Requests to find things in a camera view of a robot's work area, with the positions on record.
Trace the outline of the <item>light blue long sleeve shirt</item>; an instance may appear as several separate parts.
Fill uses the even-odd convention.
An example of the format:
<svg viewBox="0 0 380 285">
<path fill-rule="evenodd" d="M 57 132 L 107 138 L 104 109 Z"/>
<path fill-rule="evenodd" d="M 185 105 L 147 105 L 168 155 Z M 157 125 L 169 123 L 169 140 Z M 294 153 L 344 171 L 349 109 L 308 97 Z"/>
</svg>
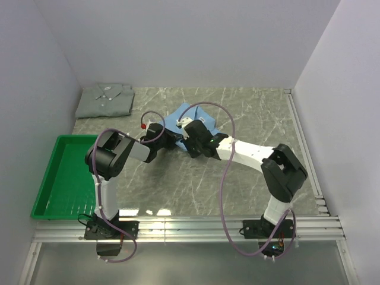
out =
<svg viewBox="0 0 380 285">
<path fill-rule="evenodd" d="M 181 129 L 176 126 L 176 124 L 179 116 L 187 107 L 189 107 L 189 104 L 182 103 L 178 109 L 164 118 L 166 125 L 164 134 L 174 134 L 175 145 L 181 148 L 183 151 L 187 151 L 184 143 L 180 142 L 183 133 Z M 212 135 L 219 133 L 219 130 L 216 128 L 216 120 L 212 118 L 207 112 L 205 112 L 200 106 L 195 106 L 189 109 L 183 115 L 182 119 L 183 118 L 191 118 L 192 120 L 201 121 Z"/>
</svg>

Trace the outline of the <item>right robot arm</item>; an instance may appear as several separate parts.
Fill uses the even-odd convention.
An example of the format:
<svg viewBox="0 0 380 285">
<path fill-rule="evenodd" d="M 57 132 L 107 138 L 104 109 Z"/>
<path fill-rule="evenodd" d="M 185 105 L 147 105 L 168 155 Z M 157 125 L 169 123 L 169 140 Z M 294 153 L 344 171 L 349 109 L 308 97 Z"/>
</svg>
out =
<svg viewBox="0 0 380 285">
<path fill-rule="evenodd" d="M 260 146 L 219 132 L 213 135 L 201 120 L 189 117 L 177 122 L 176 126 L 182 130 L 182 142 L 192 157 L 202 154 L 217 160 L 230 160 L 262 173 L 270 199 L 261 217 L 261 230 L 268 237 L 277 236 L 283 228 L 281 216 L 290 208 L 294 195 L 308 177 L 290 147 L 285 144 Z"/>
</svg>

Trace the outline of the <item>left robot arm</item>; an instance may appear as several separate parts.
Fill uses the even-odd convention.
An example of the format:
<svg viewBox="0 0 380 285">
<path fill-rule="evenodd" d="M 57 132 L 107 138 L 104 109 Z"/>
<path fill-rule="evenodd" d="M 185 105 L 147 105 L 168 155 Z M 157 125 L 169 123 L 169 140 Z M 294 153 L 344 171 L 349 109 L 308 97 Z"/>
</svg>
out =
<svg viewBox="0 0 380 285">
<path fill-rule="evenodd" d="M 172 150 L 182 136 L 152 123 L 140 139 L 115 129 L 103 131 L 85 155 L 85 163 L 94 180 L 96 207 L 87 224 L 89 231 L 106 239 L 116 237 L 121 230 L 118 223 L 116 180 L 129 158 L 150 163 L 162 148 Z"/>
</svg>

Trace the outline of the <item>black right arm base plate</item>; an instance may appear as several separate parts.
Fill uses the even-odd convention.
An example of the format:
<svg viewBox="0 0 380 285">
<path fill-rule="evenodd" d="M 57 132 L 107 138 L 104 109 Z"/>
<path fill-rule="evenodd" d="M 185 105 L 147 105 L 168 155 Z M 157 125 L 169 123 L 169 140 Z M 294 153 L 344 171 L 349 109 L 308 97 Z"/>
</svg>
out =
<svg viewBox="0 0 380 285">
<path fill-rule="evenodd" d="M 264 219 L 244 220 L 242 224 L 243 227 L 239 230 L 240 235 L 245 239 L 262 239 L 262 242 L 258 242 L 259 248 L 263 248 L 261 254 L 264 258 L 271 258 L 273 261 L 287 252 L 285 239 L 290 239 L 289 245 L 291 245 L 296 237 L 296 223 L 293 220 L 284 219 L 275 231 L 271 242 L 264 247 L 275 225 Z"/>
</svg>

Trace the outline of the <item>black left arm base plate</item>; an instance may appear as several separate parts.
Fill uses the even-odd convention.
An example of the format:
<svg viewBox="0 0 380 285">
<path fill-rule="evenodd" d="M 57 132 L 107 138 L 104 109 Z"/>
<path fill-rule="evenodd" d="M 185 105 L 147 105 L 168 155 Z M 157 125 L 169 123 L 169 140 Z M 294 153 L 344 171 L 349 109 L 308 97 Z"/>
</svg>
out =
<svg viewBox="0 0 380 285">
<path fill-rule="evenodd" d="M 120 254 L 124 240 L 137 238 L 139 222 L 120 221 L 119 214 L 105 222 L 96 214 L 79 214 L 77 220 L 85 226 L 84 239 L 95 240 L 99 257 L 116 257 Z"/>
</svg>

